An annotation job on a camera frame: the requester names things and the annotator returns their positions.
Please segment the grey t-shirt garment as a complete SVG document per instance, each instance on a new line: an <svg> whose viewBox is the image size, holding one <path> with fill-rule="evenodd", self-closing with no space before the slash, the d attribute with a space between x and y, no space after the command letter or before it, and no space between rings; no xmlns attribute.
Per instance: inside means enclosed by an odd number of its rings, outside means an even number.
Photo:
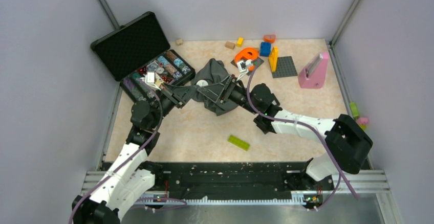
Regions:
<svg viewBox="0 0 434 224"><path fill-rule="evenodd" d="M204 107L215 113L224 115L247 100L246 89L241 81L236 81L226 70L224 63L211 58L191 80L190 86L170 85L169 90L174 92L182 102L190 99L202 102Z"/></svg>

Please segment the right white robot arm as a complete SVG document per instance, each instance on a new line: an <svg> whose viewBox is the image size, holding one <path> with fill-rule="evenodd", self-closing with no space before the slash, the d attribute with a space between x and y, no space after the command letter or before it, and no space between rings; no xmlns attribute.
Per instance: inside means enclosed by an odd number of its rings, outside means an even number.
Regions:
<svg viewBox="0 0 434 224"><path fill-rule="evenodd" d="M227 76L218 83L199 80L196 85L198 92L218 108L234 103L256 114L254 123L263 133L292 134L322 144L326 152L308 160L300 175L306 189L314 189L329 175L359 173L372 148L373 141L349 115L322 119L290 112L281 108L264 83L248 90L241 81Z"/></svg>

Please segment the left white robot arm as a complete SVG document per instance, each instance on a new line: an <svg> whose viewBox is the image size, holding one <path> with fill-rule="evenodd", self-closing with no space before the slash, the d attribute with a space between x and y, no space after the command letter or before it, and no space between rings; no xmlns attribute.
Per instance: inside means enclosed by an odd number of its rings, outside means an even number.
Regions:
<svg viewBox="0 0 434 224"><path fill-rule="evenodd" d="M97 185L72 203L69 223L121 223L128 210L147 190L158 190L164 176L156 165L140 169L159 136L163 118L182 108L196 91L193 86L162 85L151 89L153 100L140 100L131 108L132 129L117 159Z"/></svg>

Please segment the lime green lego brick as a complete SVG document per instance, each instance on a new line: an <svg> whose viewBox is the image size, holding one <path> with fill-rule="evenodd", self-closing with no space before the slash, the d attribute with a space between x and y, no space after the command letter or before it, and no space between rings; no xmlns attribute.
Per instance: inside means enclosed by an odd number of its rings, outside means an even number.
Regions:
<svg viewBox="0 0 434 224"><path fill-rule="evenodd" d="M239 147L240 149L244 150L244 151L248 151L250 148L250 144L247 143L246 141L241 140L240 138L230 135L228 140L229 143Z"/></svg>

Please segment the tan wooden block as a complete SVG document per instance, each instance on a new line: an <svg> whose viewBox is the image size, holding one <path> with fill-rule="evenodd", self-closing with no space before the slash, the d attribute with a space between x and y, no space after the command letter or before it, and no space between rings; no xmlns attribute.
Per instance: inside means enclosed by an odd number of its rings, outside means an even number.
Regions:
<svg viewBox="0 0 434 224"><path fill-rule="evenodd" d="M226 48L233 50L236 47L236 44L230 41L225 42L224 45Z"/></svg>

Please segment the orange letter e block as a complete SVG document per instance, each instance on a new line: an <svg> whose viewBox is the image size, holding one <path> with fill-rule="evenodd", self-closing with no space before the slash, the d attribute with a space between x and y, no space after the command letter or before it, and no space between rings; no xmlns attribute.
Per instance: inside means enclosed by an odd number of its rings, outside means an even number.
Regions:
<svg viewBox="0 0 434 224"><path fill-rule="evenodd" d="M255 63L259 56L258 50L256 48L244 48L242 49L238 54L236 54L234 58L234 64L236 65L237 62L240 60L251 60L252 63Z"/></svg>

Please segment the black open poker chip case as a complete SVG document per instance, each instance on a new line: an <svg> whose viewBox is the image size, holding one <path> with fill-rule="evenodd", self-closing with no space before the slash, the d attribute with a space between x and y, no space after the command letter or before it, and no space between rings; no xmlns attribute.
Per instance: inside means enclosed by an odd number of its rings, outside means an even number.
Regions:
<svg viewBox="0 0 434 224"><path fill-rule="evenodd" d="M178 86L196 75L195 69L171 49L150 11L94 41L90 48L134 102L154 97L139 80L147 72L156 72L166 83Z"/></svg>

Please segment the small beige wooden cube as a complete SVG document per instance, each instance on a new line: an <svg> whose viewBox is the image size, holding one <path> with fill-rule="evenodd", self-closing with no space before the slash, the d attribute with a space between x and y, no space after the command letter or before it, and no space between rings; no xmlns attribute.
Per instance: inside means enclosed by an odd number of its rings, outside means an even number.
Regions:
<svg viewBox="0 0 434 224"><path fill-rule="evenodd" d="M180 46L183 44L183 40L182 39L177 39L176 40L176 45Z"/></svg>

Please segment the small yellow block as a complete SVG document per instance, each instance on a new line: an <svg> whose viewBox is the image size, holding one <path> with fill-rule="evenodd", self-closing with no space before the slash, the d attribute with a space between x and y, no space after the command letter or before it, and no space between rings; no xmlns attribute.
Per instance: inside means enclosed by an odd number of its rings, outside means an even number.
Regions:
<svg viewBox="0 0 434 224"><path fill-rule="evenodd" d="M237 47L241 47L242 44L243 44L243 42L244 42L244 38L243 38L243 37L239 37L239 38L237 39L236 46L237 46Z"/></svg>

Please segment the yellow upright lego block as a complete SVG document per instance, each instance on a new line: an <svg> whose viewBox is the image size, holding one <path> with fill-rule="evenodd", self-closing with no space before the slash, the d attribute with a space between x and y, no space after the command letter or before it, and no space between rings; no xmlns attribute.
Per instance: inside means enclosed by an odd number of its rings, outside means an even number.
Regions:
<svg viewBox="0 0 434 224"><path fill-rule="evenodd" d="M273 47L271 49L270 55L268 56L269 66L272 73L275 73L277 69L278 52L278 47Z"/></svg>

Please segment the orange curved toy piece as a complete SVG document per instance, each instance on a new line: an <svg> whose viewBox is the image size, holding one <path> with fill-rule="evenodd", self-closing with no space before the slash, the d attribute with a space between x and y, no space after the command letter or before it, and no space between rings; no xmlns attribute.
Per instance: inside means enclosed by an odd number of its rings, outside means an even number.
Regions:
<svg viewBox="0 0 434 224"><path fill-rule="evenodd" d="M275 34L267 34L263 36L263 41L268 43L275 43L276 35Z"/></svg>

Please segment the pink wedge stand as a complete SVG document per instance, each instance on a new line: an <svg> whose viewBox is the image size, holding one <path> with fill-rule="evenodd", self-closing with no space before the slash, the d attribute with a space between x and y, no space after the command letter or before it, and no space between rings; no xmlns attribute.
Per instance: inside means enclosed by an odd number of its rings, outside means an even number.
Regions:
<svg viewBox="0 0 434 224"><path fill-rule="evenodd" d="M320 52L312 61L303 67L297 76L300 88L322 88L326 80L329 60L330 56L328 52Z"/></svg>

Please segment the green block outside table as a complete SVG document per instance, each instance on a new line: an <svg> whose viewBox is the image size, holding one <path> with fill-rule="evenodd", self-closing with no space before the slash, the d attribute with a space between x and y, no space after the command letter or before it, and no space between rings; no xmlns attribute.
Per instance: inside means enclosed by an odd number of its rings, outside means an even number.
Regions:
<svg viewBox="0 0 434 224"><path fill-rule="evenodd" d="M350 110L351 110L351 114L352 114L353 118L358 119L360 117L360 114L359 114L358 107L357 107L356 103L350 102L349 106L350 106Z"/></svg>

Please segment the pink block outside table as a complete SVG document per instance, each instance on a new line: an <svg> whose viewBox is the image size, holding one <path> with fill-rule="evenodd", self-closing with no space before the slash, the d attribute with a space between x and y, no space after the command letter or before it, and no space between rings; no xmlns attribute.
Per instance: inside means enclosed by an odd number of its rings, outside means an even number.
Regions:
<svg viewBox="0 0 434 224"><path fill-rule="evenodd" d="M359 117L359 118L356 119L356 123L359 125L359 127L362 130L366 130L366 126L369 123L369 121L370 120L367 117Z"/></svg>

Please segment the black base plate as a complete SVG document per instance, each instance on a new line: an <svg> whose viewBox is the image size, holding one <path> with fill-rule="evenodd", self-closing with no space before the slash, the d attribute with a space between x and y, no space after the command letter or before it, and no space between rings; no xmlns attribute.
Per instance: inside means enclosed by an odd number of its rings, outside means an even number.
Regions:
<svg viewBox="0 0 434 224"><path fill-rule="evenodd" d="M138 167L156 174L153 191L176 199L269 200L290 199L292 191L331 191L327 176L316 182L303 173L304 162L153 163Z"/></svg>

